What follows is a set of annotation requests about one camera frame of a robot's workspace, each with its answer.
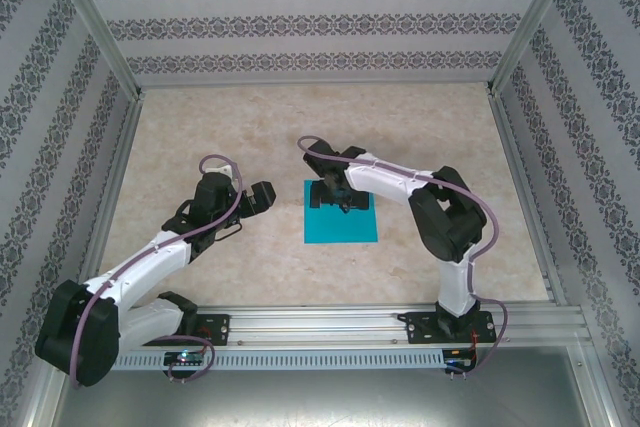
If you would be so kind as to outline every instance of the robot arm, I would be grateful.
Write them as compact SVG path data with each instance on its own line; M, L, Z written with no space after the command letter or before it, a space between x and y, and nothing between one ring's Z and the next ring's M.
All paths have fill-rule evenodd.
M116 271L150 247L155 252L110 281L89 312L78 356L77 379L83 385L93 385L109 372L119 353L165 335L192 335L197 306L177 294L166 292L150 304L132 307L162 279L194 261L215 242L218 232L236 226L229 234L233 235L242 228L241 219L265 212L273 205L276 194L271 183L256 183L251 187L253 195L242 192L236 209L218 226L159 247L229 211L237 196L230 175L224 169L209 169L198 183L194 198L185 201L164 223L162 231L138 253L82 285L71 280L61 284L49 304L36 342L36 355L68 374L78 318L85 305Z
M368 195L359 194L370 192L410 207L424 246L438 259L439 307L459 318L476 306L477 301L468 289L467 273L472 268L469 257L482 239L482 228L487 223L485 214L480 206L463 195L416 178L425 175L467 189L457 171L451 167L443 167L437 172L415 171L384 162L387 166L412 172L411 178L377 167L379 159L358 147L349 147L339 154L327 142L319 140L309 150L373 162L373 165L362 165L305 154L304 161L322 177L322 181L312 185L312 204L338 204L347 213L352 208L368 208ZM445 209L439 202L448 202L449 206Z

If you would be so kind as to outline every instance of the black mounting plate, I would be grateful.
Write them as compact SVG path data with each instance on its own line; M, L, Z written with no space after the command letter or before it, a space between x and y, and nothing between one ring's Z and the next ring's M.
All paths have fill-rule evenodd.
M475 331L479 344L496 341L496 329L491 312L478 311L470 324L453 338L447 336L438 326L436 312L407 312L398 314L398 320L404 322L407 340L410 344L470 344Z
M229 339L229 323L231 317L227 314L198 314L193 332L189 335L207 339L214 346L225 346ZM172 347L174 345L197 345L202 344L184 340L152 340L144 344L149 347Z

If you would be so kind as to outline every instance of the blue cloth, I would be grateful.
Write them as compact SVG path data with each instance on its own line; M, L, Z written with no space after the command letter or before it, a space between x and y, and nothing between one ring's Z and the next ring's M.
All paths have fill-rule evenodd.
M311 180L304 181L304 242L335 244L377 242L378 226L373 195L369 194L369 210L351 210L345 214L337 205L309 207Z

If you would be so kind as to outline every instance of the speckled floor surface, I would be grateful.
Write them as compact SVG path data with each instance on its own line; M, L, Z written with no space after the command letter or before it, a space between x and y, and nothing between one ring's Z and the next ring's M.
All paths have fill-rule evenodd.
M273 182L274 207L215 244L146 299L173 290L200 305L434 302L439 275L408 209L376 199L376 244L307 245L296 139L357 145L411 168L456 168L494 208L502 235L478 261L484 297L546 300L481 84L242 86L152 90L145 98L101 271L143 247L192 198L198 161L234 159L245 183ZM489 237L486 229L485 238Z

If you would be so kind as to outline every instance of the patterned wallpaper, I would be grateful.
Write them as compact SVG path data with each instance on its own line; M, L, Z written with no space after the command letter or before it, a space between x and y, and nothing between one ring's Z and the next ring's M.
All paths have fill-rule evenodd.
M128 100L70 0L0 0L0 425L53 289L77 278Z
M141 85L486 81L531 0L95 0Z
M502 93L554 261L640 425L640 0L554 0Z

